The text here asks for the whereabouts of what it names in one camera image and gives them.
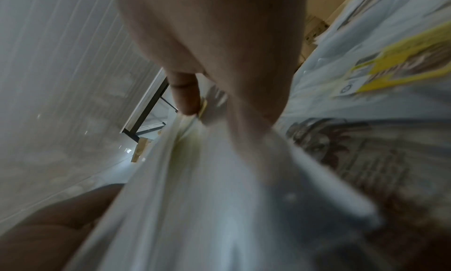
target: finger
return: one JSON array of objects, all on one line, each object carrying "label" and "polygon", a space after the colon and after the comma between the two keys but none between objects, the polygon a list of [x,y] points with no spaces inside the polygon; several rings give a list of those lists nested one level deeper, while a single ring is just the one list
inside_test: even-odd
[{"label": "finger", "polygon": [[123,186],[108,185],[48,206],[26,218],[20,225],[64,225],[81,229],[103,215]]},{"label": "finger", "polygon": [[197,114],[201,109],[201,97],[196,75],[170,70],[166,74],[177,108],[187,116]]}]

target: circular symbol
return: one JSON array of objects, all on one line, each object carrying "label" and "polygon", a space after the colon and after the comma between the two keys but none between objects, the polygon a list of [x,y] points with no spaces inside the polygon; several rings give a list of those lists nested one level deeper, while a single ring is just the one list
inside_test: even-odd
[{"label": "circular symbol", "polygon": [[351,88],[352,88],[352,85],[347,85],[346,87],[344,87],[344,88],[340,91],[340,93],[341,93],[341,94],[346,93],[346,92],[349,91]]}]

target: yellow label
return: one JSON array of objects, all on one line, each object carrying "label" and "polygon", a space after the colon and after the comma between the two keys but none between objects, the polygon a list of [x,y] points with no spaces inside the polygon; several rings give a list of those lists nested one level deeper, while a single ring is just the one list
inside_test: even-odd
[{"label": "yellow label", "polygon": [[334,95],[377,90],[451,72],[451,22],[362,58]]}]

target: ceiling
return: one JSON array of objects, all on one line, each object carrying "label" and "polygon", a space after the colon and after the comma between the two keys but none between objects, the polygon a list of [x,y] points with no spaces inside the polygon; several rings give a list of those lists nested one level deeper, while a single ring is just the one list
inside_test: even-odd
[{"label": "ceiling", "polygon": [[159,70],[113,0],[0,0],[0,232],[127,179],[135,143],[119,132]]}]

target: white plastic bag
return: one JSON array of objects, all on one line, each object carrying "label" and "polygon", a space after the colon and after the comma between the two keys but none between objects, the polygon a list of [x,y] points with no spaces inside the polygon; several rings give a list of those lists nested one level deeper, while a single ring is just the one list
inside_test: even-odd
[{"label": "white plastic bag", "polygon": [[209,100],[206,126],[178,116],[165,128],[66,271],[315,270],[380,223],[259,117],[233,122]]}]

